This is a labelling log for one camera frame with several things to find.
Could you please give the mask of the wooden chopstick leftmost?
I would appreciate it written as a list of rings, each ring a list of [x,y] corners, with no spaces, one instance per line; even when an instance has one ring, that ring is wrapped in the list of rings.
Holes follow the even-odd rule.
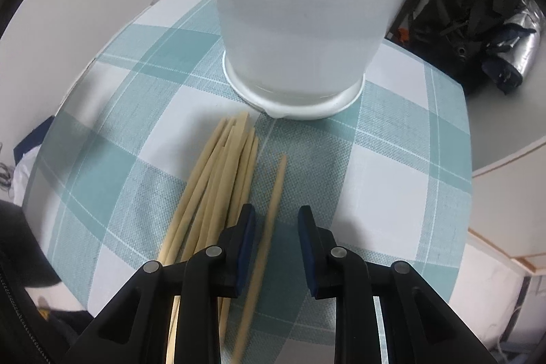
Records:
[[[208,139],[207,143],[204,145],[204,149],[201,151],[197,159],[197,162],[195,164],[195,167],[193,168],[193,170],[191,170],[191,175],[186,184],[186,187],[184,188],[184,191],[182,192],[181,199],[178,202],[178,206],[175,210],[175,213],[173,214],[172,220],[169,225],[169,229],[165,235],[162,247],[157,256],[157,260],[161,262],[163,265],[167,265],[169,263],[169,260],[168,260],[169,250],[178,232],[178,227],[182,223],[183,214],[185,213],[188,207],[191,196],[193,195],[193,192],[195,191],[195,187],[197,186],[198,180],[200,179],[204,171],[204,166],[206,162],[209,160],[209,157],[211,156],[213,148],[216,147],[217,141],[219,137],[221,136],[221,133],[224,129],[224,126],[226,125],[226,122],[227,122],[226,118],[222,118],[218,122],[214,132]]]

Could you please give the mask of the white utensil holder cup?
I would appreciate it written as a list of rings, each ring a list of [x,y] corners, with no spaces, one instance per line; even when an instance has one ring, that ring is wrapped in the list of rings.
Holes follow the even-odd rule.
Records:
[[[215,0],[233,90],[274,118],[348,108],[403,0]]]

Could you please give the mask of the wooden chopstick middle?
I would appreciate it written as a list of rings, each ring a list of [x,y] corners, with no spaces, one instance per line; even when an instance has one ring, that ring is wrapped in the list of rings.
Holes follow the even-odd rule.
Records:
[[[202,196],[205,199],[204,205],[195,216],[181,261],[187,261],[199,250],[215,245],[225,226],[248,117],[247,112],[241,112],[235,117],[224,144],[217,150],[217,159]]]

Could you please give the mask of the teal plaid tablecloth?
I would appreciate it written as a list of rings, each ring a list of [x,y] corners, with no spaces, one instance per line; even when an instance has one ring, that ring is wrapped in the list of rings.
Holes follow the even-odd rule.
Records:
[[[104,49],[58,111],[23,209],[88,312],[156,258],[218,122],[248,111],[224,77],[223,54],[214,0],[160,0]],[[259,216],[281,157],[288,164],[245,362],[333,360],[335,304],[313,299],[304,276],[304,205],[341,245],[377,264],[407,261],[450,298],[472,189],[458,84],[382,42],[361,96],[338,115],[248,115],[259,140],[250,193]]]

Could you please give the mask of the wooden chopstick rightmost pile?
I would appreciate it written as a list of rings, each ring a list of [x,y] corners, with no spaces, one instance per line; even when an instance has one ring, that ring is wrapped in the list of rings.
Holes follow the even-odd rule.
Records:
[[[229,226],[235,225],[239,220],[242,207],[248,201],[253,174],[255,171],[255,162],[257,156],[259,139],[252,130],[248,134],[245,147],[243,149],[242,163],[239,167],[236,184],[234,189],[234,201],[230,207],[228,223]]]

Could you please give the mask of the lone wooden chopstick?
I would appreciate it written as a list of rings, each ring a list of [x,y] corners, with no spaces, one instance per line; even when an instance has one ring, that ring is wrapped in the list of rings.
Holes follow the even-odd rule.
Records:
[[[265,268],[267,267],[268,263],[268,253],[271,247],[272,236],[274,233],[274,225],[278,214],[278,207],[281,203],[281,195],[287,164],[288,157],[286,154],[282,154],[281,159],[278,163],[277,175],[274,187],[272,189],[271,198],[268,204],[268,212],[267,216],[265,217],[262,237],[256,252],[251,281],[243,306],[242,318],[237,332],[235,345],[232,350],[232,363],[241,363],[243,361],[243,355],[245,352],[248,335],[254,318],[255,307],[259,299],[259,294],[265,275]]]

